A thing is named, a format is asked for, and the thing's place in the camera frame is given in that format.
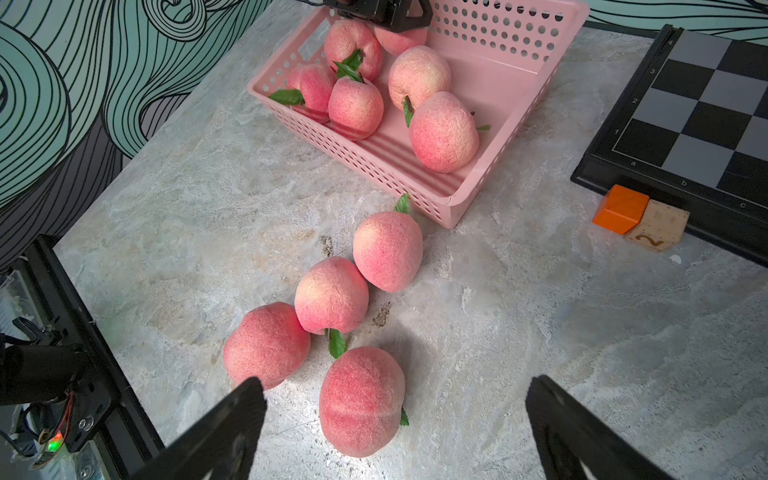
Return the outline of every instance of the marble countertop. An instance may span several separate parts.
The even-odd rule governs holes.
[[[309,10],[276,0],[56,246],[166,444],[232,388],[222,348],[245,312],[292,302],[395,201],[245,92]],[[675,477],[768,476],[768,270],[689,235],[624,242],[568,180],[649,45],[582,29],[462,222],[415,215],[419,274],[372,288],[350,338],[397,358],[411,425],[372,457],[336,452],[316,337],[267,393],[253,478],[543,478],[523,403],[541,374]]]

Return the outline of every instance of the pink peach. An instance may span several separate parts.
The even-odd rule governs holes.
[[[414,109],[439,91],[451,88],[448,62],[430,47],[414,47],[400,55],[389,70],[389,97],[402,110],[408,95]]]
[[[387,352],[361,346],[331,365],[320,388],[320,427],[336,450],[373,455],[395,437],[406,376]]]
[[[314,121],[328,121],[328,100],[331,98],[336,74],[324,63],[300,65],[288,77],[288,88],[297,88],[304,97],[304,105],[294,105],[298,111]]]
[[[310,335],[296,311],[277,302],[248,312],[224,344],[224,368],[237,383],[256,376],[265,390],[295,372],[310,352]]]
[[[330,257],[313,266],[296,288],[296,315],[310,333],[354,330],[368,310],[368,283],[354,263]]]
[[[350,140],[362,140],[376,131],[384,117],[382,94],[369,81],[350,77],[336,82],[328,101],[331,127]]]
[[[358,48],[362,49],[362,64],[357,70],[363,78],[373,80],[382,66],[382,48],[368,26],[358,20],[341,18],[331,26],[323,46],[328,65],[336,71],[334,61],[343,61]]]
[[[353,255],[358,270],[385,292],[399,292],[411,283],[423,253],[419,225],[400,212],[371,215],[355,233]]]
[[[400,55],[409,48],[418,45],[424,45],[427,42],[427,32],[429,29],[415,28],[402,33],[393,33],[385,28],[373,27],[373,34],[379,41],[382,48],[392,55]]]
[[[409,136],[416,158],[440,174],[468,164],[480,145],[472,114],[447,91],[434,94],[416,109]]]

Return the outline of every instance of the black chessboard frame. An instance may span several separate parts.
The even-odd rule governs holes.
[[[615,184],[690,211],[686,232],[768,266],[768,208],[616,152],[614,146],[672,51],[682,28],[665,25],[584,153],[571,181],[605,195]]]

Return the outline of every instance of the wooden block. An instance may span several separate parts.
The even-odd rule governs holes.
[[[624,239],[654,252],[663,252],[680,241],[689,216],[690,212],[651,200],[640,223],[627,232]]]
[[[640,223],[649,200],[646,194],[614,185],[600,202],[592,223],[624,235]]]

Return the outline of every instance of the cable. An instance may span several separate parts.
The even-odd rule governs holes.
[[[18,445],[16,445],[16,442],[14,442],[13,439],[9,437],[8,434],[3,432],[2,430],[0,430],[0,436],[2,436],[2,438],[4,438],[6,442],[8,442],[8,444],[16,451],[16,453],[18,453],[22,457],[30,458],[33,456],[33,455],[25,455],[24,453],[22,453]]]

